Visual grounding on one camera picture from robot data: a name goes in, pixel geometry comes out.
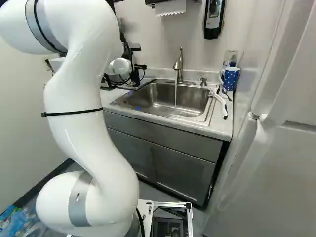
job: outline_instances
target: countertop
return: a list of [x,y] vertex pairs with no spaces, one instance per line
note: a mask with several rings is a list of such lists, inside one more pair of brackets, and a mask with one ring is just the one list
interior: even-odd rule
[[[174,120],[171,118],[166,118],[158,115],[152,115],[140,111],[134,111],[128,108],[124,108],[117,105],[111,105],[110,103],[118,99],[119,97],[128,93],[129,90],[124,89],[113,89],[111,91],[100,90],[101,102],[104,111],[124,115],[127,117],[140,119],[171,128],[180,129],[187,132],[192,132],[195,134],[216,138],[223,141],[231,141],[233,136],[233,102],[226,99],[228,118],[223,120],[221,103],[216,100],[213,115],[209,126],[196,125],[189,122],[184,122],[180,120]],[[233,98],[233,92],[228,92],[230,98]]]

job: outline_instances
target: stainless steel sink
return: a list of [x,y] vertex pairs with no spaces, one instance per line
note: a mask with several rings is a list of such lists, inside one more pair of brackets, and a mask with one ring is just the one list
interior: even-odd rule
[[213,106],[210,89],[196,85],[177,85],[175,106],[175,84],[157,79],[138,91],[131,91],[111,104],[145,112],[148,114],[209,125]]

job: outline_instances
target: blue cup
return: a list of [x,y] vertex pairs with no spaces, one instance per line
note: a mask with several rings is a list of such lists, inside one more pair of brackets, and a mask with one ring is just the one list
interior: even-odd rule
[[227,67],[219,72],[219,79],[223,85],[223,92],[235,90],[240,76],[240,68]]

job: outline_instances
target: white refrigerator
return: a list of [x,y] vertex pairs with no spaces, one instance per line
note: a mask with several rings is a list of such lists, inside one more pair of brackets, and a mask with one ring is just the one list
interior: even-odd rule
[[207,237],[316,236],[316,0],[259,0]]

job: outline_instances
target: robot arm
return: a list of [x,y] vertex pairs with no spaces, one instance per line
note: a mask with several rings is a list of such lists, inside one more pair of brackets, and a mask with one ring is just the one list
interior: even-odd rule
[[87,172],[50,180],[36,209],[50,228],[76,236],[123,237],[138,202],[137,177],[105,126],[99,83],[124,74],[119,26],[104,0],[10,0],[0,9],[0,36],[30,54],[68,50],[44,90],[48,122],[59,147]]

